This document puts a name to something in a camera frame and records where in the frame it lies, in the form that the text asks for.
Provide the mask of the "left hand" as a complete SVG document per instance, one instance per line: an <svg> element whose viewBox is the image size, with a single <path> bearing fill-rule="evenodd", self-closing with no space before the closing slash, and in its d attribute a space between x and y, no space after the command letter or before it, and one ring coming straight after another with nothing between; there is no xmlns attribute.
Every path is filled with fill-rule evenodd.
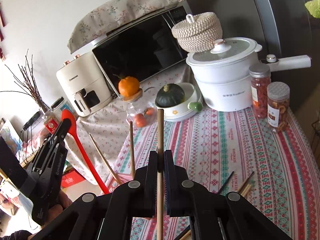
<svg viewBox="0 0 320 240"><path fill-rule="evenodd" d="M72 203L73 202L69 199L67 194L65 194L63 191L60 191L57 197L57 203L48 210L47 220L45 224L41 226L41 229L49 225L56 217L58 217L63 212L63 210L69 207Z"/></svg>

